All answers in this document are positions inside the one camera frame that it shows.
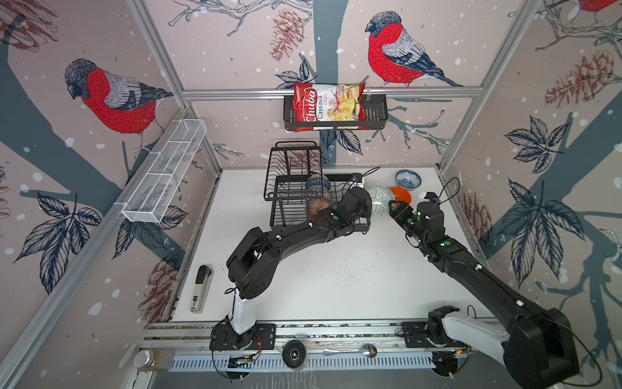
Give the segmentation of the green patterned bowl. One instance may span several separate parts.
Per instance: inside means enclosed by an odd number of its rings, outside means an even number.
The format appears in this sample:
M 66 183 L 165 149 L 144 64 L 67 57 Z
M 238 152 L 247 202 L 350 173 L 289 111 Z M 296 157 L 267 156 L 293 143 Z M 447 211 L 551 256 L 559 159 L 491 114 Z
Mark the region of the green patterned bowl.
M 390 201 L 395 201 L 395 195 L 385 186 L 372 186 L 367 189 L 372 200 L 372 216 L 383 217 L 390 213 Z

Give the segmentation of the brown white patterned bowl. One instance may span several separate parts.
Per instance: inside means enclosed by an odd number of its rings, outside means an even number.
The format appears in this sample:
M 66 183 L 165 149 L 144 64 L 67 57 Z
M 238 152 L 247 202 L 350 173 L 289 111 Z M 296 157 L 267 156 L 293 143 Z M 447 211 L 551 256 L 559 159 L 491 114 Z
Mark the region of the brown white patterned bowl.
M 325 201 L 330 202 L 331 201 L 330 191 L 328 191 L 326 188 L 323 188 L 323 187 L 311 188 L 309 191 L 306 192 L 306 199 L 308 199 L 309 201 L 312 201 L 315 199 L 324 199 Z

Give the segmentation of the red orange patterned bowl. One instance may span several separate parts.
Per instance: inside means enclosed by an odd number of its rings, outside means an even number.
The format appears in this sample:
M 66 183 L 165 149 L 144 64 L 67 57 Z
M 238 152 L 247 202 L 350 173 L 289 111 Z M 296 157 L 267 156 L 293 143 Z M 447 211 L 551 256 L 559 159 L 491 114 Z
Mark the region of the red orange patterned bowl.
M 309 203 L 309 218 L 314 219 L 320 211 L 327 209 L 330 206 L 328 201 L 324 199 L 315 199 Z

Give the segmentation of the blue triangle patterned bowl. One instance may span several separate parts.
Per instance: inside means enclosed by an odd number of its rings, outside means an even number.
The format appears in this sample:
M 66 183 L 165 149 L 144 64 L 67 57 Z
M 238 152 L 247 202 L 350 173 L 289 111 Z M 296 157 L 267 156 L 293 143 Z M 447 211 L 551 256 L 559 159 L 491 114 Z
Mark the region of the blue triangle patterned bowl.
M 305 189 L 307 191 L 311 190 L 319 190 L 319 191 L 329 191 L 331 188 L 331 183 L 329 178 L 323 174 L 312 174 L 305 183 Z

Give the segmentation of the black wire dish rack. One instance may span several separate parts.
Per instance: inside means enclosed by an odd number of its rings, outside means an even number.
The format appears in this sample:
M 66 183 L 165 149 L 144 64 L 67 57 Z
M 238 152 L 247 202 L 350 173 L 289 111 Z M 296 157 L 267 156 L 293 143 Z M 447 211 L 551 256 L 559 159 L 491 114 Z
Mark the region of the black wire dish rack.
M 314 141 L 280 141 L 270 150 L 263 197 L 271 204 L 271 227 L 296 225 L 364 186 L 362 173 L 329 173 Z

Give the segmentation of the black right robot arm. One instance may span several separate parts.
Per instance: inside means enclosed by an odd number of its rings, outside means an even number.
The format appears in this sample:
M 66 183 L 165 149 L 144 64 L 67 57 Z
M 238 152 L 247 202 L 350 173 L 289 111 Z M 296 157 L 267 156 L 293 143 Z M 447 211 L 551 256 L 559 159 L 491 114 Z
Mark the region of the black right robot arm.
M 475 296 L 494 321 L 474 319 L 454 306 L 429 312 L 429 342 L 457 341 L 499 362 L 523 388 L 549 388 L 579 372 L 569 319 L 558 309 L 545 310 L 484 268 L 457 240 L 445 233 L 439 202 L 411 207 L 390 201 L 390 216 L 424 257 Z

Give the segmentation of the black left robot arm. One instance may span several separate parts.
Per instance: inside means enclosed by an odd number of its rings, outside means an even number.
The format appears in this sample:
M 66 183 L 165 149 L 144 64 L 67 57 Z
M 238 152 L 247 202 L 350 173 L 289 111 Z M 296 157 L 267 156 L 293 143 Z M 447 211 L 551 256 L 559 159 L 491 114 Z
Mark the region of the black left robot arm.
M 268 232 L 259 227 L 249 230 L 226 262 L 236 291 L 228 323 L 236 335 L 244 336 L 254 329 L 256 308 L 252 300 L 271 285 L 282 260 L 308 247 L 351 235 L 359 219 L 372 216 L 372 207 L 369 192 L 355 186 L 303 223 Z

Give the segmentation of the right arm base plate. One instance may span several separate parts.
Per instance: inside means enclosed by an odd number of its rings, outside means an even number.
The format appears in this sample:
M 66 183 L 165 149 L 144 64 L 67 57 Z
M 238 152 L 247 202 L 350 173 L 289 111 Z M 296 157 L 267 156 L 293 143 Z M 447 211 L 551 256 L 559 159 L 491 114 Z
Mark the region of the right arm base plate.
M 465 343 L 455 340 L 431 340 L 424 321 L 402 322 L 395 335 L 404 340 L 406 348 L 468 348 Z

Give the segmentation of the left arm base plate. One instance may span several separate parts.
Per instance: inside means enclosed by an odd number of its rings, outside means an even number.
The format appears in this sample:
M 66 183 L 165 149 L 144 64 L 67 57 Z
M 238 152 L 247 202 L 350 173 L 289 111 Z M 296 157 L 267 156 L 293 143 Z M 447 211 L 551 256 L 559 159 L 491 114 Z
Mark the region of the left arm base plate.
M 221 321 L 211 332 L 211 351 L 265 351 L 275 347 L 275 324 L 255 324 L 247 332 L 238 334 L 228 321 Z

